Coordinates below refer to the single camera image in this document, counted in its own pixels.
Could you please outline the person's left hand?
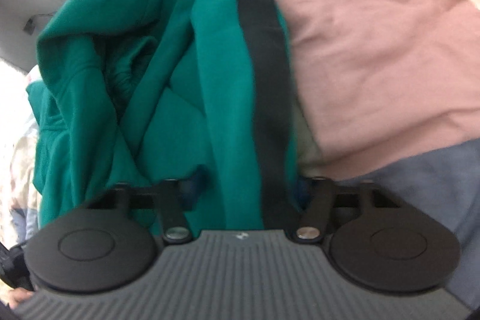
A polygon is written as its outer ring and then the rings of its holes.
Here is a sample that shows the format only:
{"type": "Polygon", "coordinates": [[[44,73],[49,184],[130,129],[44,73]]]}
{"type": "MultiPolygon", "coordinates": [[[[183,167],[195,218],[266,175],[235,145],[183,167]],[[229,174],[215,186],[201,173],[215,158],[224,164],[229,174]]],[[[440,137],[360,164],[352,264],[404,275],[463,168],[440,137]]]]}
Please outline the person's left hand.
{"type": "Polygon", "coordinates": [[[10,309],[15,309],[18,305],[29,300],[33,295],[34,292],[27,289],[15,288],[9,290],[6,295],[6,299],[1,300],[1,302],[10,309]]]}

